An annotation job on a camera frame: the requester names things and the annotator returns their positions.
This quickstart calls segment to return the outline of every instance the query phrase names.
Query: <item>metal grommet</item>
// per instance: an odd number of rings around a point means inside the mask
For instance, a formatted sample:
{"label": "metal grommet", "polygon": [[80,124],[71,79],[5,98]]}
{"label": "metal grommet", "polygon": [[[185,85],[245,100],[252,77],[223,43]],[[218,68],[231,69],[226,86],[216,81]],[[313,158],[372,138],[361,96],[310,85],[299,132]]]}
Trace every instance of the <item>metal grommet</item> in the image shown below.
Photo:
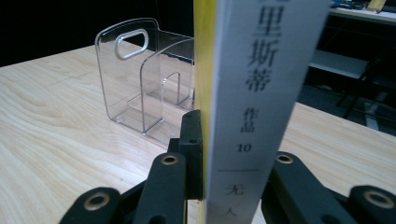
{"label": "metal grommet", "polygon": [[106,206],[108,202],[110,202],[110,196],[107,193],[102,191],[96,192],[85,201],[84,208],[88,211],[95,211]]}
{"label": "metal grommet", "polygon": [[290,164],[290,163],[293,162],[293,158],[292,157],[290,157],[288,155],[284,155],[284,154],[278,155],[276,157],[276,160],[281,162],[281,163],[285,163],[285,164]]}
{"label": "metal grommet", "polygon": [[393,208],[395,206],[394,201],[388,197],[387,195],[374,191],[374,190],[367,190],[364,192],[364,198],[369,202],[381,208]]}
{"label": "metal grommet", "polygon": [[161,159],[161,162],[165,165],[173,165],[178,162],[178,158],[176,156],[165,156]]}

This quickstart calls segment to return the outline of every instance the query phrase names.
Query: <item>white book spine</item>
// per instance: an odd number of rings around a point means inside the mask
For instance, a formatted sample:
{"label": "white book spine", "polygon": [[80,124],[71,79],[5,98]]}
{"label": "white book spine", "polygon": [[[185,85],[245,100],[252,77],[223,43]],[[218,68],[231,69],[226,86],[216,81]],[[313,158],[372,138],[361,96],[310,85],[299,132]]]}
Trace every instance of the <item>white book spine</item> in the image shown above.
{"label": "white book spine", "polygon": [[205,223],[251,223],[329,6],[218,0]]}

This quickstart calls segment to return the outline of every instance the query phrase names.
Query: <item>wood grain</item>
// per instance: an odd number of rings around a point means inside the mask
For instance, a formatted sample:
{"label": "wood grain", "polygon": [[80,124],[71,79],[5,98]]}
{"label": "wood grain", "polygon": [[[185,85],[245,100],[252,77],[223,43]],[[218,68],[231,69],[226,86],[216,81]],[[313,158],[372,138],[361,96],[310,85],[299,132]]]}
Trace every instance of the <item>wood grain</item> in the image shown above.
{"label": "wood grain", "polygon": [[[166,150],[108,118],[93,46],[1,67],[0,115],[2,223],[57,223],[89,189],[123,193],[146,179]],[[363,184],[396,193],[391,135],[296,104],[280,150],[342,194]]]}

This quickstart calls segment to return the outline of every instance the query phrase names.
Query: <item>clamp jaw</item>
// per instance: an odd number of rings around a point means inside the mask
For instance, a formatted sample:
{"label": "clamp jaw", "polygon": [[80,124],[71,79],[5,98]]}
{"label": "clamp jaw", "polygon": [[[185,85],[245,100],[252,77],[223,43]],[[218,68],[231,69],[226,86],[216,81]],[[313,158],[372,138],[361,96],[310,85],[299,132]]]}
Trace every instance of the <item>clamp jaw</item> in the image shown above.
{"label": "clamp jaw", "polygon": [[[183,116],[180,138],[155,158],[148,179],[120,194],[91,189],[76,199],[61,224],[187,223],[187,200],[203,199],[200,111]],[[396,196],[358,186],[349,197],[324,188],[294,155],[278,152],[262,195],[262,213],[279,223],[396,223]]]}

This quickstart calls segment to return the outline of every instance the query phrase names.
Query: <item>transparent plastic holder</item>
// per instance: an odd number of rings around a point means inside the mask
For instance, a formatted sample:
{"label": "transparent plastic holder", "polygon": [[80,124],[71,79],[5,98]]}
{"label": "transparent plastic holder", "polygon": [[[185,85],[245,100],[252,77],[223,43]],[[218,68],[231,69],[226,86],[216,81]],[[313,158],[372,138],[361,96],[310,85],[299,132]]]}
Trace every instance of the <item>transparent plastic holder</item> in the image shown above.
{"label": "transparent plastic holder", "polygon": [[193,38],[135,19],[100,32],[95,46],[108,117],[164,144],[179,137],[193,107]]}

